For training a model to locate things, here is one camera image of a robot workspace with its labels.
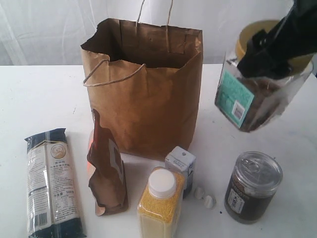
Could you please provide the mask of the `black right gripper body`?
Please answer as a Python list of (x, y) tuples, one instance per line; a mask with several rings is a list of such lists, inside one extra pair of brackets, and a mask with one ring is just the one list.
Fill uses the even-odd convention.
[(288, 14), (267, 34), (267, 52), (276, 61), (317, 52), (317, 1), (295, 0)]

